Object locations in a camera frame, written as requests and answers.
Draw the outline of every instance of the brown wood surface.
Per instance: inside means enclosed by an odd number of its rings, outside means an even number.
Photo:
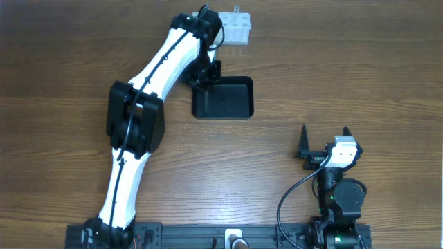
[[[96,215],[111,174],[107,97],[151,60],[173,16],[199,1],[0,1],[0,247],[62,247]],[[349,176],[369,189],[359,220],[375,248],[438,248],[442,198],[443,2],[210,1],[251,13],[249,46],[224,46],[223,75],[254,80],[250,120],[197,120],[190,89],[165,103],[139,221],[275,224],[307,174],[302,124],[322,149],[348,125],[365,149]],[[318,206],[305,184],[284,222]]]

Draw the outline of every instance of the wood grain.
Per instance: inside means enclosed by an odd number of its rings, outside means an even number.
[[[178,83],[166,134],[137,198],[139,221],[274,224],[306,175],[293,158],[348,125],[365,153],[349,171],[369,189],[361,222],[375,248],[437,248],[441,233],[441,1],[209,1],[251,13],[250,45],[218,52],[223,75],[254,80],[250,120],[196,120]],[[0,1],[0,247],[59,248],[66,225],[100,210],[115,80],[137,74],[170,20],[197,1]],[[284,222],[306,222],[309,185]]]

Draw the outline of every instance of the wooden tabletop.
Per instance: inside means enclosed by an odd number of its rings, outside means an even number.
[[[199,1],[0,2],[0,247],[62,247],[66,225],[100,211],[111,174],[105,133],[115,80],[127,82]],[[138,221],[276,224],[306,176],[294,158],[347,125],[365,152],[359,222],[375,248],[437,248],[441,233],[443,2],[209,1],[251,14],[249,46],[222,46],[222,75],[254,80],[250,120],[197,120],[191,90],[165,102],[166,132],[136,202]],[[282,208],[307,222],[310,184]]]

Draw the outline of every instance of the wooden table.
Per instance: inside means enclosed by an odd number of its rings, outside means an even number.
[[[197,1],[0,2],[0,247],[62,247],[66,225],[102,207],[111,174],[107,98]],[[294,159],[348,125],[365,149],[349,177],[369,189],[376,248],[437,248],[441,232],[441,1],[210,1],[252,19],[249,46],[223,46],[223,75],[254,80],[250,120],[197,120],[177,83],[166,133],[145,168],[138,221],[275,224],[307,175]],[[310,185],[284,222],[306,222]]]

